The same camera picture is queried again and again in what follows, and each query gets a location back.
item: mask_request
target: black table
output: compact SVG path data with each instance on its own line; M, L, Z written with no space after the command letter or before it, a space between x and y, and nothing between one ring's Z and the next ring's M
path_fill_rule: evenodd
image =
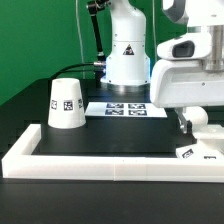
M148 91L121 94L81 80L88 102L150 102ZM47 125L50 82L37 80L0 107L1 158L31 123L43 137L34 154L175 157L192 144L173 110L167 119L87 117L85 126ZM223 124L223 107L206 108ZM0 179L0 223L222 223L224 185L211 183L112 182Z

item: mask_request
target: warning label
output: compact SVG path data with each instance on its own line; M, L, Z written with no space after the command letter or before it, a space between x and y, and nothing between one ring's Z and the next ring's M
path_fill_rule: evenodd
M123 55L135 55L130 44L128 45L128 47L124 51Z

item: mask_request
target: green background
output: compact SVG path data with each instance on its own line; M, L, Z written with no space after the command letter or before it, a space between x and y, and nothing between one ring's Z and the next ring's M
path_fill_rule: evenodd
M84 59L96 61L88 0L79 0ZM130 0L147 18L146 53L154 63L152 0ZM157 44L186 32L170 22L155 0ZM0 0L0 105L37 79L81 62L75 0ZM109 9L98 14L104 52L111 51Z

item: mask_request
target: white card with markers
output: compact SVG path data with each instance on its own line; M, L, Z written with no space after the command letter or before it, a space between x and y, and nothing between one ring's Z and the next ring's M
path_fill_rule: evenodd
M167 117L163 108L157 108L151 103L114 102L90 102L85 115L111 117Z

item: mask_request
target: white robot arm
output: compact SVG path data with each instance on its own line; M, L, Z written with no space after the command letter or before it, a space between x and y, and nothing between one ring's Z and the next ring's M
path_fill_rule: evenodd
M177 148L178 158L222 159L224 128L208 124L200 106L224 105L224 1L163 0L163 10L173 22L187 24L188 33L158 46L162 59L153 68L151 101L175 108L182 132L197 139Z
M150 60L145 53L146 18L129 0L111 0L112 52L106 61L103 86L139 91L149 85Z
M224 105L224 2L164 0L166 15L188 33L158 46L151 101L157 107Z

